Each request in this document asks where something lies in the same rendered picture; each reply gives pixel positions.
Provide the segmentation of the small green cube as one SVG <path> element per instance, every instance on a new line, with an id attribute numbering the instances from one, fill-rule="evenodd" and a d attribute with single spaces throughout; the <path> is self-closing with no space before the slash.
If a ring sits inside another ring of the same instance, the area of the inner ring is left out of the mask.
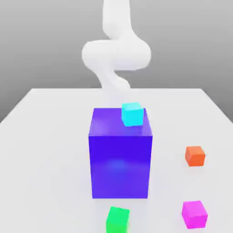
<path id="1" fill-rule="evenodd" d="M 106 233 L 127 233 L 130 210 L 111 207 L 106 219 Z"/>

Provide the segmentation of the small cyan cube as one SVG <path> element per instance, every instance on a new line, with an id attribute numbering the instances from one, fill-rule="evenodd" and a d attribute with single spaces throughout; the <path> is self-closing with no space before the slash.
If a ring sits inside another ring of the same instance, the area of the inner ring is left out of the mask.
<path id="1" fill-rule="evenodd" d="M 121 118 L 126 127 L 141 126 L 143 124 L 144 109 L 138 102 L 123 103 Z"/>

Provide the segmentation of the large purple box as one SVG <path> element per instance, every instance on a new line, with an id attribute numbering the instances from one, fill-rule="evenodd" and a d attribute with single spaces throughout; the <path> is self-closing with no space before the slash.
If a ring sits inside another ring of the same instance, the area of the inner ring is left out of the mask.
<path id="1" fill-rule="evenodd" d="M 124 126 L 120 108 L 94 108 L 89 130 L 93 198 L 147 198 L 152 130 Z"/>

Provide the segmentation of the small magenta cube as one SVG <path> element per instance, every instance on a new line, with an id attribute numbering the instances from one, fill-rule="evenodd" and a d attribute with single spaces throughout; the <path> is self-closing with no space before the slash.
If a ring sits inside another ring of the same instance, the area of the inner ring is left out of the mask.
<path id="1" fill-rule="evenodd" d="M 185 201 L 182 206 L 182 218 L 188 229 L 205 228 L 208 213 L 201 201 Z"/>

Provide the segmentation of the small orange cube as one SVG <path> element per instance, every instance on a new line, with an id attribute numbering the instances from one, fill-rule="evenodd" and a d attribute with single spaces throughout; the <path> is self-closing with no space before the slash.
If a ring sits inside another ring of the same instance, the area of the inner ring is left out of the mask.
<path id="1" fill-rule="evenodd" d="M 204 165 L 205 152 L 200 146 L 186 147 L 185 159 L 190 167 L 200 167 Z"/>

